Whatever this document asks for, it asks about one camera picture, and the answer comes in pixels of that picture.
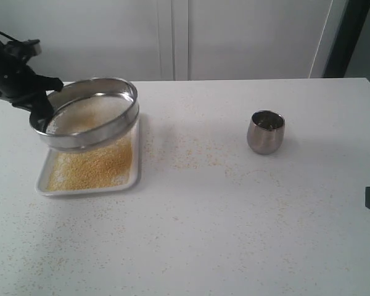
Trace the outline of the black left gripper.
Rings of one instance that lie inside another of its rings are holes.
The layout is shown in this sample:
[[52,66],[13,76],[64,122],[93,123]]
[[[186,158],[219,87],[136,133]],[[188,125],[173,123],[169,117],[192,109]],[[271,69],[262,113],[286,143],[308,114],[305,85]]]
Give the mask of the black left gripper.
[[13,107],[31,110],[30,123],[47,123],[54,115],[46,91],[60,92],[60,78],[37,75],[27,63],[4,50],[0,41],[0,99]]

